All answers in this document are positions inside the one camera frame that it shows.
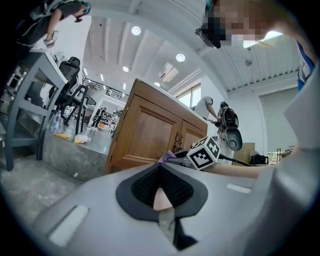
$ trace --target window frame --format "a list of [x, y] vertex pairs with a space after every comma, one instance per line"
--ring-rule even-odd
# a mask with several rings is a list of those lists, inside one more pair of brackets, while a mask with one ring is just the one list
[[184, 91], [183, 93], [179, 94], [176, 99], [179, 100], [181, 99], [182, 97], [188, 95], [189, 93], [191, 93], [191, 97], [190, 97], [190, 103], [189, 103], [189, 108], [191, 108], [192, 106], [192, 100], [194, 98], [194, 91], [201, 88], [201, 83], [198, 83], [197, 85], [191, 87], [190, 89]]

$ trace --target cabinet handle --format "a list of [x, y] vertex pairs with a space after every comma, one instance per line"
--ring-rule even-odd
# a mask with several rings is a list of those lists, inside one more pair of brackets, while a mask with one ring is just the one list
[[180, 142], [179, 142], [179, 151], [184, 150], [185, 148], [182, 146], [184, 141], [184, 135], [181, 134], [180, 136]]
[[177, 153], [179, 151], [179, 132], [176, 133], [173, 145], [173, 153]]

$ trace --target black cable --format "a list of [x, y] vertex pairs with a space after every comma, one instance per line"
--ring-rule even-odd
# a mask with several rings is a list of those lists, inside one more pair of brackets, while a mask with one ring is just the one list
[[243, 165], [243, 166], [248, 166], [248, 167], [252, 167], [253, 165], [249, 164], [249, 163], [246, 163], [246, 162], [242, 162], [238, 159], [234, 159], [234, 158], [230, 158], [230, 157], [227, 157], [225, 156], [224, 154], [220, 154], [219, 155], [219, 159], [225, 159], [225, 160], [228, 160], [228, 161], [231, 161], [231, 162], [235, 162], [237, 164], [240, 164], [240, 165]]

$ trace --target white strip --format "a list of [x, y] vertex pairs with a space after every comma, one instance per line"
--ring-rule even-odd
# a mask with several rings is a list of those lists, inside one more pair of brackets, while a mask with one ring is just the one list
[[238, 192], [241, 192], [241, 193], [245, 193], [245, 194], [249, 194], [251, 192], [251, 188], [244, 187], [244, 186], [238, 186], [238, 185], [234, 185], [234, 184], [231, 184], [231, 183], [226, 185], [226, 188], [230, 189], [230, 190], [238, 191]]
[[89, 208], [77, 205], [72, 212], [51, 233], [49, 240], [57, 246], [65, 247], [74, 236], [80, 224], [89, 213]]

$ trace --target wooden cabinet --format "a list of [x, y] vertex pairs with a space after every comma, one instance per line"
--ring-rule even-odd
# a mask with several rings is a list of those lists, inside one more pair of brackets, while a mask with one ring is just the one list
[[105, 173], [155, 163], [175, 145], [190, 149], [206, 135], [202, 118], [136, 79], [112, 139]]

